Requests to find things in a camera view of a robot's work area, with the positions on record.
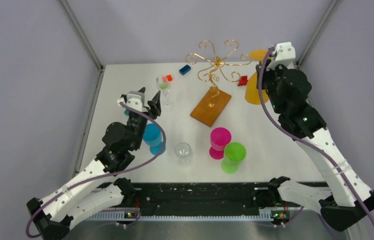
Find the blue plastic wine glass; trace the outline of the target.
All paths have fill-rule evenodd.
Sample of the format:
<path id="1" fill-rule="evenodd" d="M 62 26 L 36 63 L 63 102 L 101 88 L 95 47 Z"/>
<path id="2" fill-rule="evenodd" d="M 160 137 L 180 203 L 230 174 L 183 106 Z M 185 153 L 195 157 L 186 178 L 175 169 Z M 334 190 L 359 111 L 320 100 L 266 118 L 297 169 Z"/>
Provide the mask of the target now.
<path id="1" fill-rule="evenodd" d="M 161 130 L 153 123 L 147 124 L 143 134 L 143 141 L 149 146 L 150 153 L 157 155 L 163 146 Z"/>

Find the yellow plastic wine glass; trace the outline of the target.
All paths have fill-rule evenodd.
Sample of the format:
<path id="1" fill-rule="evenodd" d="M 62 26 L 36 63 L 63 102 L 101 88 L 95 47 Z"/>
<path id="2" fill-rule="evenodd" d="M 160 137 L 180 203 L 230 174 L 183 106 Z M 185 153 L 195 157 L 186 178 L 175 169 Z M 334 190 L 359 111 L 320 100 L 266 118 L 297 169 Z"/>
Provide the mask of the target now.
<path id="1" fill-rule="evenodd" d="M 262 64 L 262 61 L 266 55 L 267 50 L 259 49 L 254 50 L 249 53 L 249 57 L 251 60 L 258 61 L 258 67 Z M 245 100 L 252 105 L 261 105 L 265 104 L 269 101 L 269 97 L 265 91 L 262 92 L 263 94 L 263 101 L 259 98 L 257 82 L 258 82 L 258 73 L 259 70 L 249 78 L 249 81 L 246 85 L 246 92 L 245 92 Z"/>

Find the light green toy block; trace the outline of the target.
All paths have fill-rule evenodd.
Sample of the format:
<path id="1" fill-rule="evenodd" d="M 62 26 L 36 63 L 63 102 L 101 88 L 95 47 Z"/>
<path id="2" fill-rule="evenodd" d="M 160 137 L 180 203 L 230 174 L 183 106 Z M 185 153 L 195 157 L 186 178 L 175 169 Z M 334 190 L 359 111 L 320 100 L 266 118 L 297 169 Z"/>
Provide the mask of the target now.
<path id="1" fill-rule="evenodd" d="M 165 90 L 167 87 L 168 87 L 168 83 L 167 82 L 159 84 L 159 89 L 162 90 L 162 91 Z"/>

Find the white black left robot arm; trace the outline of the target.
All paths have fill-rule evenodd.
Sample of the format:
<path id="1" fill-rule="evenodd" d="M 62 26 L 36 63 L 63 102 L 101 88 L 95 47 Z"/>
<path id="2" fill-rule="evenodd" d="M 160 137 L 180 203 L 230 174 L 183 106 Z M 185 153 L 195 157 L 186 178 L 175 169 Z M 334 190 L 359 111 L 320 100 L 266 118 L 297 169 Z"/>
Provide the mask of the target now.
<path id="1" fill-rule="evenodd" d="M 129 165 L 134 160 L 134 151 L 140 149 L 148 122 L 154 123 L 161 115 L 161 92 L 145 101 L 145 87 L 130 91 L 117 99 L 117 104 L 129 111 L 126 123 L 109 124 L 102 137 L 104 147 L 90 163 L 58 190 L 43 198 L 32 198 L 27 202 L 31 217 L 26 226 L 26 235 L 31 225 L 38 230 L 37 237 L 44 240 L 62 240 L 76 225 L 94 214 L 110 207 L 123 208 L 133 204 L 135 188 L 131 181 L 119 178 L 122 173 L 139 169 L 150 161 L 136 167 Z"/>

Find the green plastic wine glass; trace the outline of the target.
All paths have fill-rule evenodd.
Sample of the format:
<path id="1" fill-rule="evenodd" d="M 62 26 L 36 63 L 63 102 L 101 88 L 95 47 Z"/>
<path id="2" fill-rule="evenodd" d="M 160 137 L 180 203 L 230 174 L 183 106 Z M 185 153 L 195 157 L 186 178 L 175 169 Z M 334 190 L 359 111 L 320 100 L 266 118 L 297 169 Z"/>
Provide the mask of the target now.
<path id="1" fill-rule="evenodd" d="M 221 162 L 222 170 L 227 174 L 238 171 L 239 165 L 247 155 L 245 146 L 239 142 L 231 142 L 224 149 L 224 157 Z"/>

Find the clear tall wine glass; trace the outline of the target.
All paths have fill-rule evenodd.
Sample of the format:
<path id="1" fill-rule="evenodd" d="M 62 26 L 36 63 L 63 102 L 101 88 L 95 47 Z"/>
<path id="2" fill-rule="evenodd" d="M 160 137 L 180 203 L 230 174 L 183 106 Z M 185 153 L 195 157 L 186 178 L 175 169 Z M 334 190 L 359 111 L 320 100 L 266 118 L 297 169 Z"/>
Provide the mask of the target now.
<path id="1" fill-rule="evenodd" d="M 171 87 L 171 82 L 163 82 L 162 76 L 165 75 L 159 75 L 156 77 L 156 86 L 159 91 L 161 91 L 161 106 L 164 111 L 171 111 L 174 108 L 174 103 L 170 99 L 170 87 Z M 159 89 L 159 84 L 162 83 L 168 83 L 168 87 L 165 90 L 160 90 Z"/>

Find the blue toy brick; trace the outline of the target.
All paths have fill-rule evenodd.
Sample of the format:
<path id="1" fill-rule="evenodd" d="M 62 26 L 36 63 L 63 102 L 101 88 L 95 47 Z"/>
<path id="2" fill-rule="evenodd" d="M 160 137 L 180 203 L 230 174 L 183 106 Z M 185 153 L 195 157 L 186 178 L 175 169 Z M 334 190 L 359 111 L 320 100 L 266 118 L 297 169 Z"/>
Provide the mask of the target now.
<path id="1" fill-rule="evenodd" d="M 179 73 L 181 74 L 181 75 L 185 75 L 185 74 L 187 74 L 188 72 L 190 72 L 191 71 L 191 66 L 190 65 L 188 65 L 188 64 L 186 64 L 186 65 L 184 65 L 182 68 L 180 68 L 179 69 Z"/>

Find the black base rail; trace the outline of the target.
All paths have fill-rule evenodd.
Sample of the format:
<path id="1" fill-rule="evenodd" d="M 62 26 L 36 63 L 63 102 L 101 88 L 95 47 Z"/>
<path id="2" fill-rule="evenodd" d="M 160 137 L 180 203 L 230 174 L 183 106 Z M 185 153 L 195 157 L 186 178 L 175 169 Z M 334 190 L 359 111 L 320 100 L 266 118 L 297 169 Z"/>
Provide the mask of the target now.
<path id="1" fill-rule="evenodd" d="M 266 182 L 134 183 L 119 208 L 138 209 L 143 217 L 251 217 L 269 210 L 286 222 L 295 203 L 274 200 Z"/>

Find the clear glass tumbler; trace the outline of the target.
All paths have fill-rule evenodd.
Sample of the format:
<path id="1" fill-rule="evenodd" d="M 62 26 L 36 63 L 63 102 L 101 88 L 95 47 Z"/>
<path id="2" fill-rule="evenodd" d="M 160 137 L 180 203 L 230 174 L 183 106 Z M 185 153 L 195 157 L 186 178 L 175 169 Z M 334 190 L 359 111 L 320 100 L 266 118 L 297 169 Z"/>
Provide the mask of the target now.
<path id="1" fill-rule="evenodd" d="M 192 148 L 186 142 L 180 142 L 175 146 L 175 155 L 178 163 L 186 165 L 191 162 Z"/>

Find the red toy brick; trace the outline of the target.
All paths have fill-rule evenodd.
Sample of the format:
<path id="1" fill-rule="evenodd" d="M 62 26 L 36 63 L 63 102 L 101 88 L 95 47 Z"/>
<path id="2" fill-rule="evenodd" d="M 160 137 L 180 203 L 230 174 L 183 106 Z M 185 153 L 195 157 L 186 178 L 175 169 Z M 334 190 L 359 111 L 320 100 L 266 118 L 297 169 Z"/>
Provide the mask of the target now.
<path id="1" fill-rule="evenodd" d="M 243 76 L 240 77 L 240 79 L 239 79 L 237 85 L 238 85 L 239 87 L 241 87 L 241 86 L 245 86 L 245 85 L 247 85 L 247 83 L 248 83 L 248 76 L 243 75 Z"/>

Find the pink plastic wine glass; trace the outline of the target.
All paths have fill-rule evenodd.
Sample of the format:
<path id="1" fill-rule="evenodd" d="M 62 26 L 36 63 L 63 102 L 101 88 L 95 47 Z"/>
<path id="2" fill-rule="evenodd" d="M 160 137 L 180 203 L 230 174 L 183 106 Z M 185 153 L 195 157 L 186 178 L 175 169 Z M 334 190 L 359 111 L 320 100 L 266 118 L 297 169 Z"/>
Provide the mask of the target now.
<path id="1" fill-rule="evenodd" d="M 210 156 L 215 160 L 221 160 L 224 157 L 224 149 L 231 142 L 231 132 L 224 127 L 217 127 L 210 134 L 211 147 Z"/>

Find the orange red toy block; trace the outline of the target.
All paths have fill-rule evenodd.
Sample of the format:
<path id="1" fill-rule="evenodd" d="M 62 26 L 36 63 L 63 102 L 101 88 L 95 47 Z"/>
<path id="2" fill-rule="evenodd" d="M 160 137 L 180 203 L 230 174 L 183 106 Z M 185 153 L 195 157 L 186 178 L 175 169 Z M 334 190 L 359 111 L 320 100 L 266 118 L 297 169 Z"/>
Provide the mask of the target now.
<path id="1" fill-rule="evenodd" d="M 162 80 L 163 82 L 171 82 L 173 80 L 172 76 L 169 74 L 169 75 L 164 75 L 162 76 Z"/>

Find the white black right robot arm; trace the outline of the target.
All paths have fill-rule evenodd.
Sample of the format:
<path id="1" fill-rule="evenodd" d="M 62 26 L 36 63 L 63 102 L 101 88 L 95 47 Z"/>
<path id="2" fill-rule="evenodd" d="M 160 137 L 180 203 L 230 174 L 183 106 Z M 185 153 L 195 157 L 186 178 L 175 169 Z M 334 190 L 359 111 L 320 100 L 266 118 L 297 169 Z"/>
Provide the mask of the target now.
<path id="1" fill-rule="evenodd" d="M 374 190 L 365 184 L 334 143 L 326 122 L 307 103 L 311 84 L 304 72 L 278 65 L 256 66 L 257 89 L 268 95 L 278 119 L 274 125 L 310 157 L 328 185 L 327 190 L 288 177 L 269 182 L 268 200 L 274 206 L 298 204 L 321 215 L 342 232 L 374 210 Z"/>

